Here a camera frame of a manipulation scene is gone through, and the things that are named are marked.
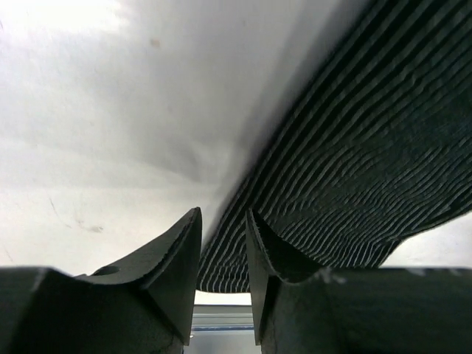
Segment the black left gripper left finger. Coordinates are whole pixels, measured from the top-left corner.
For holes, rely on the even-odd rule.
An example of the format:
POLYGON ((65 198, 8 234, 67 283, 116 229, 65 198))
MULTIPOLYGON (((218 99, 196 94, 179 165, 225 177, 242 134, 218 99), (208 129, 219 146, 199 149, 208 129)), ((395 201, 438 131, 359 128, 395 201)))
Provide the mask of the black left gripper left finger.
POLYGON ((80 285, 76 346, 184 346, 190 341, 200 208, 164 234, 88 276, 80 285))

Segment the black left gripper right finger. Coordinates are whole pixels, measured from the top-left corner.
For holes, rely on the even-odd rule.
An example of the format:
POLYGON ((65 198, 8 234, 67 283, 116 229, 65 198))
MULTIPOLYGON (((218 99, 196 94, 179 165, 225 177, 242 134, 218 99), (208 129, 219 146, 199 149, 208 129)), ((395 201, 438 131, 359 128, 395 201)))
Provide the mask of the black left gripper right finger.
POLYGON ((254 337, 262 345, 281 285, 304 282, 321 265, 278 236, 253 209, 246 213, 246 260, 254 337))

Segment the black pinstriped underwear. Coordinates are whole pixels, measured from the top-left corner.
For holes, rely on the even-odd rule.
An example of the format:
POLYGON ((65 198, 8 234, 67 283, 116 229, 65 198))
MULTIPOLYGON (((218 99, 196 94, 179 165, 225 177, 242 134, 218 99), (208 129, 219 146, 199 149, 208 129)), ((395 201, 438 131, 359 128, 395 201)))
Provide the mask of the black pinstriped underwear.
POLYGON ((246 214, 331 268, 376 268, 471 211, 471 3, 371 1, 207 242, 197 288, 249 290, 246 214))

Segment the aluminium rail frame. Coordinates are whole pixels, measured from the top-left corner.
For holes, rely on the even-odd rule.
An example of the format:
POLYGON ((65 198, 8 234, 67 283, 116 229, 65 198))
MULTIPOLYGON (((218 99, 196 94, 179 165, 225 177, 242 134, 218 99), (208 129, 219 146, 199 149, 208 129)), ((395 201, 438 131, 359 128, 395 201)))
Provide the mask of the aluminium rail frame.
POLYGON ((185 354, 259 354, 248 305, 195 305, 185 354))

